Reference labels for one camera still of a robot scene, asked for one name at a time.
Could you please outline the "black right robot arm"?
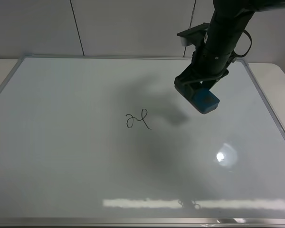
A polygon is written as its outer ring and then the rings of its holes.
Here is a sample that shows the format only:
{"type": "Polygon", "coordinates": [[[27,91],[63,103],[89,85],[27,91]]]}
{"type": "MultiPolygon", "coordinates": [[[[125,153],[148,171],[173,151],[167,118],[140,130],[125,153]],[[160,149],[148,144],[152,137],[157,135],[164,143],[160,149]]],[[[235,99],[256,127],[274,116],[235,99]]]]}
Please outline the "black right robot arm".
{"type": "Polygon", "coordinates": [[[176,90],[201,114],[215,110],[220,100],[210,89],[228,75],[239,55],[234,49],[255,12],[284,9],[285,0],[215,0],[209,23],[182,31],[184,46],[195,46],[189,66],[174,80],[176,90]]]}

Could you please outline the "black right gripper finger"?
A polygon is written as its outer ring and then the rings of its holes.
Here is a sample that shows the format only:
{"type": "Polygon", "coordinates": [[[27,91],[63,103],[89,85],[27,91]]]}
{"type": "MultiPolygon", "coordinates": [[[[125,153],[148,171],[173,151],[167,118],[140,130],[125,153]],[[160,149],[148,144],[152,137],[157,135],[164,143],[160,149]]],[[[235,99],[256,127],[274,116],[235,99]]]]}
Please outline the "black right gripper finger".
{"type": "Polygon", "coordinates": [[[214,80],[209,80],[209,81],[203,81],[202,87],[210,90],[219,80],[221,80],[222,78],[224,78],[228,74],[229,74],[229,71],[225,70],[225,72],[219,78],[214,79],[214,80]]]}
{"type": "Polygon", "coordinates": [[[176,77],[174,80],[174,87],[197,111],[202,113],[200,102],[197,100],[197,96],[201,92],[199,86],[184,84],[179,77],[176,77]]]}

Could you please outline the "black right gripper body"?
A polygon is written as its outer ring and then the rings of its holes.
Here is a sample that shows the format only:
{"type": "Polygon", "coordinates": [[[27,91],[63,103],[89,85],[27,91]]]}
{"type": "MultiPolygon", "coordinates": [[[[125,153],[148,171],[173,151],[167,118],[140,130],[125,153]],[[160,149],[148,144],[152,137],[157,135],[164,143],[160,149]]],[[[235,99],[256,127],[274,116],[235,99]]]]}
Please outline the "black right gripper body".
{"type": "Polygon", "coordinates": [[[215,54],[205,46],[200,46],[193,52],[191,63],[177,77],[184,84],[202,87],[203,81],[219,78],[235,58],[233,49],[227,53],[215,54]]]}

